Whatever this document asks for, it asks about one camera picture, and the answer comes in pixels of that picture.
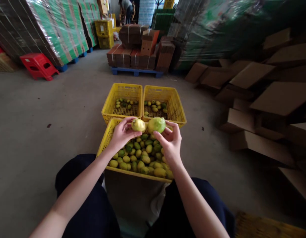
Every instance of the stack of cardboard boxes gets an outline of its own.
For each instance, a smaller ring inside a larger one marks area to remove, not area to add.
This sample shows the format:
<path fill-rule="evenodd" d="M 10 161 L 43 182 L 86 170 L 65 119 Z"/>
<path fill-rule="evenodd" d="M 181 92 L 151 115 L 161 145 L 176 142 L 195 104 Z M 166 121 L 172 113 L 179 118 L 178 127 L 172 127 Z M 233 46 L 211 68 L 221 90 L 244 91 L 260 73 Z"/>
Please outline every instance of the stack of cardboard boxes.
<path fill-rule="evenodd" d="M 109 65 L 167 72 L 175 46 L 167 37 L 157 45 L 158 35 L 159 30 L 148 29 L 148 26 L 123 26 L 119 33 L 122 44 L 114 45 L 107 53 Z"/>
<path fill-rule="evenodd" d="M 215 90 L 214 99 L 229 107 L 219 129 L 230 134 L 230 149 L 272 158 L 269 166 L 306 200 L 306 42 L 292 42 L 283 30 L 266 38 L 264 62 L 195 63 L 185 79 Z"/>

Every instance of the person's right hand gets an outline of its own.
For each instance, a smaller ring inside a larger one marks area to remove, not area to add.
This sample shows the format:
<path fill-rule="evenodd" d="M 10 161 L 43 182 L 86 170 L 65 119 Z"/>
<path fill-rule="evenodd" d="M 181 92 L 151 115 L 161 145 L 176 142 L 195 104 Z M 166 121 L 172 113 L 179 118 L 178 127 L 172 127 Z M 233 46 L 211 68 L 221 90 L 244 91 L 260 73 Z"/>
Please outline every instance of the person's right hand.
<path fill-rule="evenodd" d="M 172 126 L 173 131 L 165 127 L 162 134 L 154 131 L 154 136 L 162 145 L 167 164 L 172 168 L 174 166 L 182 165 L 182 160 L 180 158 L 180 143 L 182 137 L 177 123 L 166 121 L 166 124 Z"/>

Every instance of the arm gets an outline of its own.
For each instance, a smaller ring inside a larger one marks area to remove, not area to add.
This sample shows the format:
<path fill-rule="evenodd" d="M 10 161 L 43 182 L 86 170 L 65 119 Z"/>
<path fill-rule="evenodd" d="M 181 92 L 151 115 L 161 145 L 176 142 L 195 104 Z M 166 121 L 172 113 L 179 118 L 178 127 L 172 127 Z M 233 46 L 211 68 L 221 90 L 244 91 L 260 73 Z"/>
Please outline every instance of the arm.
<path fill-rule="evenodd" d="M 130 139 L 140 136 L 141 132 L 128 130 L 135 117 L 125 118 L 115 127 L 108 147 L 62 192 L 48 214 L 36 227 L 30 238 L 61 238 L 70 219 L 76 214 L 89 196 L 94 185 L 106 168 L 110 159 Z"/>
<path fill-rule="evenodd" d="M 168 121 L 166 123 L 172 126 L 174 131 L 165 128 L 163 135 L 154 131 L 154 136 L 164 148 L 166 161 L 173 171 L 186 215 L 195 236 L 198 238 L 229 238 L 224 226 L 203 198 L 182 163 L 180 158 L 182 138 L 178 124 Z"/>

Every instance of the pallet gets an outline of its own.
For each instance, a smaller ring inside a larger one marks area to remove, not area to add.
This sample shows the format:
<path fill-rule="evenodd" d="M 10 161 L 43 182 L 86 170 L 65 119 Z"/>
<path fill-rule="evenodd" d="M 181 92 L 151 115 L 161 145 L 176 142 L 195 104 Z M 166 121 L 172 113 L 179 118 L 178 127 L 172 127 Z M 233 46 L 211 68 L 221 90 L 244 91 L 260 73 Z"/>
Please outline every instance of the pallet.
<path fill-rule="evenodd" d="M 79 62 L 79 58 L 80 57 L 86 57 L 87 53 L 91 53 L 93 52 L 93 47 L 90 47 L 87 51 L 83 52 L 81 55 L 79 55 L 77 58 L 74 58 L 72 61 L 70 61 L 69 63 L 65 64 L 64 66 L 55 66 L 56 69 L 58 69 L 60 72 L 66 72 L 68 69 L 68 65 L 69 64 L 76 64 Z"/>
<path fill-rule="evenodd" d="M 155 78 L 161 78 L 164 74 L 163 72 L 157 72 L 155 70 L 119 68 L 119 67 L 111 67 L 111 70 L 113 75 L 117 75 L 118 71 L 126 71 L 126 72 L 133 72 L 135 77 L 138 77 L 140 73 L 152 73 L 155 74 Z"/>

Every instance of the person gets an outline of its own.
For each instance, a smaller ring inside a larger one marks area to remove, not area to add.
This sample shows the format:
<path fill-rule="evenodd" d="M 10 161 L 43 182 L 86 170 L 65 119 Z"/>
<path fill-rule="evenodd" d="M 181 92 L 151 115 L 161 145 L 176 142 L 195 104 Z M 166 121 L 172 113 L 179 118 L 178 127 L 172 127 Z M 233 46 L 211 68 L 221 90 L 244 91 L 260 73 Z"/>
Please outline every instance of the person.
<path fill-rule="evenodd" d="M 133 6 L 130 0 L 119 0 L 119 4 L 125 11 L 124 22 L 125 24 L 131 23 L 131 13 L 133 11 Z"/>
<path fill-rule="evenodd" d="M 115 127 L 109 145 L 98 157 L 78 155 L 61 168 L 55 183 L 58 198 L 30 238 L 121 237 L 116 215 L 101 184 L 103 171 L 115 153 L 142 134 L 130 129 L 134 118 L 125 118 Z M 179 127 L 169 121 L 166 124 L 173 131 L 154 131 L 154 136 L 164 148 L 174 181 L 166 188 L 159 218 L 145 237 L 233 237 L 233 214 L 207 181 L 189 176 L 180 157 Z"/>

